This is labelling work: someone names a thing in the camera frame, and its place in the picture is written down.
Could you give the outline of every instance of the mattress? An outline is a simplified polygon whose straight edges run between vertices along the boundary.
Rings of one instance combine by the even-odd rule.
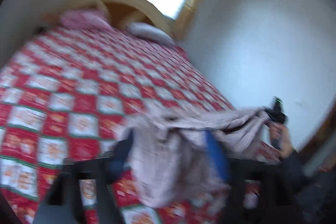
[[[233,106],[180,53],[121,32],[57,28],[34,37],[0,78],[1,191],[23,223],[32,223],[65,157],[89,160],[110,150],[116,125],[151,105]],[[260,145],[259,156],[273,158]],[[95,181],[80,181],[87,222],[97,223]],[[203,223],[223,206],[206,193],[167,208],[140,204],[131,170],[111,187],[126,224]],[[258,185],[251,183],[254,193]]]

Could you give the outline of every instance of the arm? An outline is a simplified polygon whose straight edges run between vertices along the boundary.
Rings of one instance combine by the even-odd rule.
[[[303,166],[298,158],[297,152],[292,146],[288,128],[278,123],[272,122],[269,124],[269,136],[271,139],[279,138],[279,132],[281,132],[281,150],[279,152],[283,178],[287,181],[288,185],[295,194],[307,184],[308,178],[305,176]]]

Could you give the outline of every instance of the dark sleeve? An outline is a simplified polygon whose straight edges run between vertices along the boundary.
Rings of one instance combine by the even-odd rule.
[[[303,186],[308,183],[308,178],[303,172],[303,166],[294,151],[288,158],[281,160],[281,169],[283,177],[292,188],[294,194],[299,192]]]

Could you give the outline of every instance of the curved headboard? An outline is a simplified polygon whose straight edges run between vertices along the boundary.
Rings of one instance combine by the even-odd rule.
[[[170,34],[166,17],[147,0],[68,0],[58,12],[70,9],[99,8],[107,14],[112,26],[123,29],[129,22],[145,22]]]

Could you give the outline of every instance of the pillow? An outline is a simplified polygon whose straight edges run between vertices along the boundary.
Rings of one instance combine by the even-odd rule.
[[[70,10],[60,16],[60,23],[69,29],[112,29],[100,10]]]
[[[164,31],[147,23],[131,22],[127,25],[126,30],[139,38],[152,40],[165,46],[176,46],[174,40]]]

